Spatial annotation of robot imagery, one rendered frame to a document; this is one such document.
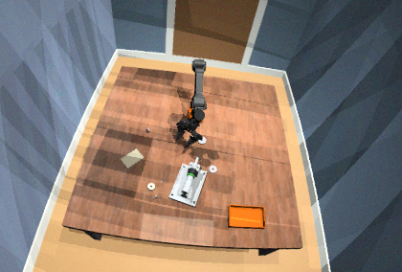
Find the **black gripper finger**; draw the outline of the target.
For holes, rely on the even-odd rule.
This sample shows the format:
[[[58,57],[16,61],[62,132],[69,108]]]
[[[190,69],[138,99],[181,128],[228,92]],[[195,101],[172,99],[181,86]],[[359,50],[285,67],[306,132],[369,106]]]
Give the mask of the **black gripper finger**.
[[[182,130],[178,126],[176,126],[176,127],[178,129],[177,136],[176,136],[176,141],[178,141],[186,131]]]
[[[195,142],[199,142],[199,140],[195,139],[194,137],[190,136],[190,139],[188,140],[186,147],[189,147],[190,145],[192,145]]]

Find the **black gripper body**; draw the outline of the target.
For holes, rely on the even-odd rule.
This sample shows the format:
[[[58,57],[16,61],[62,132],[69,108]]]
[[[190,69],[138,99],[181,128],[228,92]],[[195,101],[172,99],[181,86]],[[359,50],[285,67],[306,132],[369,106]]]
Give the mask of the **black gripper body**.
[[[181,128],[182,130],[186,130],[187,132],[189,132],[189,133],[192,135],[192,137],[194,137],[195,139],[201,141],[201,140],[203,139],[203,136],[200,135],[199,133],[197,133],[197,132],[195,131],[196,128],[197,128],[198,126],[200,126],[200,123],[197,122],[196,120],[194,120],[194,118],[191,118],[191,119],[190,119],[190,122],[194,122],[194,123],[193,123],[193,128],[192,128],[191,131],[190,131],[190,129],[188,129],[188,128],[183,128],[183,127],[181,127],[181,126],[179,125],[180,122],[178,122],[176,125],[177,125],[179,128]]]

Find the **white flat disc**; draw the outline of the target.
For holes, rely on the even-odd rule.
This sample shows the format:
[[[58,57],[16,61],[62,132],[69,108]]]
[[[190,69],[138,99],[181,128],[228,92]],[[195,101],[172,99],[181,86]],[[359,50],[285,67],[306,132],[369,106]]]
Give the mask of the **white flat disc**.
[[[203,140],[203,141],[200,141],[200,140],[199,140],[199,142],[198,142],[198,141],[197,141],[197,142],[198,142],[199,144],[201,144],[201,145],[204,145],[204,144],[207,142],[207,140],[206,140],[205,137],[203,137],[202,140]]]

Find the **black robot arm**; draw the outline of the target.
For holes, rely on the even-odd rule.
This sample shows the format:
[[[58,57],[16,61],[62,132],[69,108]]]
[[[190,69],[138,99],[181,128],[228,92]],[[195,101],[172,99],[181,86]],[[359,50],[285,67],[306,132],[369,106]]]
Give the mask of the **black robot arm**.
[[[194,61],[191,62],[191,70],[195,74],[195,82],[194,82],[194,95],[191,98],[190,102],[190,109],[192,109],[190,114],[192,118],[194,118],[194,120],[196,120],[199,123],[201,123],[201,121],[205,118],[205,112],[203,110],[207,109],[207,103],[203,96],[203,76],[204,72],[206,71],[206,67],[207,64],[206,61],[204,61],[204,59],[195,59]],[[190,119],[188,119],[187,121],[180,120],[179,125],[183,128],[188,128],[192,130],[193,123],[194,122],[190,122]]]

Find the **orange shallow tray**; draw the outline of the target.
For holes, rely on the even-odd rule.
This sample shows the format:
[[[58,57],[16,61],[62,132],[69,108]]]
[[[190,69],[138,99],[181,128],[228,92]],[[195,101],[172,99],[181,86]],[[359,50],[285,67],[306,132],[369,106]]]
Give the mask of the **orange shallow tray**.
[[[265,210],[259,206],[229,205],[228,228],[264,229]]]

